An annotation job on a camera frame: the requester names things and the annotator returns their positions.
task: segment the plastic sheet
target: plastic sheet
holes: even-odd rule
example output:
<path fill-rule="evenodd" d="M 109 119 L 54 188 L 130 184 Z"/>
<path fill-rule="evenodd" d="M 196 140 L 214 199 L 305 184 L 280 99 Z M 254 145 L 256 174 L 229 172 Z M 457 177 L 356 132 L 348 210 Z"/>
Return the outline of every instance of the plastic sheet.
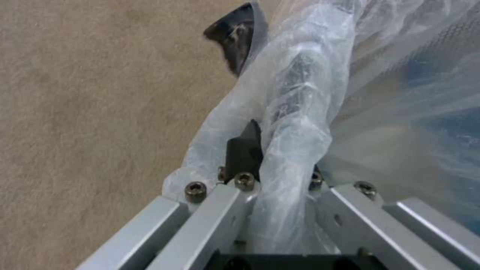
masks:
<path fill-rule="evenodd" d="M 226 142 L 256 119 L 262 129 L 264 161 L 262 192 L 249 225 L 248 248 L 253 252 L 319 252 L 321 229 L 305 204 L 312 169 L 320 159 L 332 182 L 368 179 L 387 199 L 420 196 L 435 206 L 453 204 L 442 209 L 461 213 L 457 218 L 463 223 L 475 223 L 480 134 L 473 129 L 472 115 L 480 104 L 473 75 L 480 65 L 478 46 L 463 50 L 469 54 L 449 64 L 433 53 L 418 53 L 434 48 L 429 42 L 465 17 L 474 4 L 467 0 L 255 4 L 268 29 L 255 26 L 248 65 L 208 115 L 182 167 L 165 180 L 163 195 L 182 201 L 183 189 L 191 181 L 213 188 Z M 442 69 L 436 68 L 439 64 L 444 64 Z M 464 118 L 472 122 L 466 127 L 455 124 Z M 457 183 L 461 186 L 455 186 L 457 193 L 449 191 L 444 197 L 445 190 Z M 397 186 L 403 191 L 397 192 Z"/>

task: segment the black plastic piece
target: black plastic piece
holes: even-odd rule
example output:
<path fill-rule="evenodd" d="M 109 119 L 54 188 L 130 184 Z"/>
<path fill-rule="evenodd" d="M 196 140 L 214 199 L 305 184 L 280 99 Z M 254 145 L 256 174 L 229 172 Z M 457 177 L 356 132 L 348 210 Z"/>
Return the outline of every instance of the black plastic piece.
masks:
<path fill-rule="evenodd" d="M 251 120 L 240 136 L 227 142 L 225 184 L 240 172 L 249 172 L 259 181 L 259 169 L 263 159 L 260 127 L 257 121 Z"/>
<path fill-rule="evenodd" d="M 386 270 L 375 256 L 238 255 L 212 256 L 204 270 Z"/>
<path fill-rule="evenodd" d="M 204 36 L 217 42 L 223 50 L 229 69 L 238 77 L 252 45 L 254 27 L 250 3 L 225 15 L 204 31 Z"/>

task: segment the bolt head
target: bolt head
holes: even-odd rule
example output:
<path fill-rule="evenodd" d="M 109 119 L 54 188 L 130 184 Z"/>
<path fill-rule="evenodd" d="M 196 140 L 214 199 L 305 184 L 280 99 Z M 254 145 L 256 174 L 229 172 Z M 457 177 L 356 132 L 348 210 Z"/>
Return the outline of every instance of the bolt head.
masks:
<path fill-rule="evenodd" d="M 310 185 L 308 186 L 308 190 L 318 190 L 322 187 L 322 183 L 324 182 L 324 178 L 319 172 L 313 172 L 312 180 L 310 181 Z"/>
<path fill-rule="evenodd" d="M 353 186 L 370 199 L 373 199 L 375 195 L 377 195 L 377 189 L 369 182 L 358 181 Z"/>
<path fill-rule="evenodd" d="M 201 203 L 207 197 L 207 187 L 202 182 L 190 182 L 185 186 L 185 198 L 191 203 Z"/>
<path fill-rule="evenodd" d="M 233 178 L 235 187 L 241 191 L 252 191 L 255 187 L 255 177 L 249 172 L 240 172 Z"/>
<path fill-rule="evenodd" d="M 218 178 L 218 181 L 220 182 L 225 181 L 225 166 L 218 167 L 217 178 Z"/>

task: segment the plastic bag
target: plastic bag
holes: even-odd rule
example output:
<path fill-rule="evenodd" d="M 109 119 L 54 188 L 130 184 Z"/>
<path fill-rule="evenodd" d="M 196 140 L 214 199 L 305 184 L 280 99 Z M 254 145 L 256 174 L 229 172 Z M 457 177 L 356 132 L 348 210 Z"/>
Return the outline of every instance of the plastic bag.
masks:
<path fill-rule="evenodd" d="M 435 168 L 457 172 L 457 176 L 469 179 L 470 186 L 477 189 L 474 173 L 480 163 L 475 154 L 480 149 L 466 149 L 463 144 L 476 147 L 480 135 L 460 130 L 459 134 L 430 136 L 445 130 L 449 133 L 450 128 L 445 128 L 441 120 L 429 122 L 421 117 L 454 117 L 454 111 L 480 104 L 475 102 L 475 77 L 465 78 L 478 70 L 475 50 L 449 70 L 434 70 L 437 73 L 429 76 L 420 73 L 406 84 L 398 80 L 397 87 L 384 87 L 389 82 L 385 81 L 387 74 L 395 74 L 396 66 L 409 67 L 406 57 L 428 46 L 435 35 L 464 17 L 474 4 L 473 0 L 300 0 L 255 4 L 256 16 L 268 22 L 268 29 L 262 24 L 255 26 L 248 65 L 232 91 L 208 115 L 191 142 L 182 167 L 165 180 L 163 195 L 182 201 L 183 189 L 191 181 L 202 181 L 213 188 L 217 167 L 225 160 L 226 142 L 238 136 L 250 119 L 261 124 L 264 152 L 260 169 L 262 192 L 249 225 L 248 244 L 253 252 L 318 252 L 316 247 L 323 244 L 321 231 L 309 219 L 305 201 L 312 168 L 320 159 L 322 170 L 335 183 L 356 181 L 359 177 L 370 181 L 368 177 L 375 176 L 375 184 L 406 186 L 411 191 L 429 173 L 435 179 L 437 175 L 431 174 Z M 432 59 L 428 58 L 432 61 L 429 67 L 437 63 Z M 452 92 L 454 86 L 465 87 L 459 90 L 462 95 Z M 347 102 L 337 116 L 346 94 Z M 399 131 L 413 126 L 421 128 L 411 134 Z M 334 143 L 329 149 L 332 137 Z M 408 143 L 397 145 L 399 137 Z M 426 145 L 425 141 L 432 137 L 443 144 L 433 144 L 428 152 L 418 153 L 421 148 L 417 146 Z M 399 149 L 378 151 L 385 141 Z M 403 151 L 400 154 L 411 153 L 409 147 L 414 154 L 399 155 L 397 150 Z M 386 162 L 386 156 L 401 160 L 402 166 Z M 410 164 L 410 156 L 428 157 L 429 165 L 436 166 L 421 170 L 426 167 Z M 406 175 L 412 179 L 408 184 L 400 180 L 401 176 L 391 175 L 403 166 L 413 166 L 407 170 Z M 445 177 L 444 182 L 448 185 L 453 180 Z M 425 188 L 435 184 L 424 183 Z M 460 193 L 465 189 L 468 188 L 460 188 Z M 395 190 L 385 190 L 386 198 L 402 197 L 394 196 Z M 433 191 L 437 197 L 444 195 L 442 188 Z M 438 198 L 440 202 L 455 203 L 459 206 L 455 209 L 462 210 L 465 204 L 471 206 L 470 210 L 478 208 L 476 200 Z"/>

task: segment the beige carpet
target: beige carpet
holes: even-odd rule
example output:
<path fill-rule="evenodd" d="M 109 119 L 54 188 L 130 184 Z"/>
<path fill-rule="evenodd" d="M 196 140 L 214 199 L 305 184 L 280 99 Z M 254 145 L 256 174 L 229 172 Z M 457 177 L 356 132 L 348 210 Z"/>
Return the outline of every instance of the beige carpet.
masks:
<path fill-rule="evenodd" d="M 0 269 L 72 269 L 160 194 L 235 83 L 202 31 L 241 3 L 1 2 Z"/>

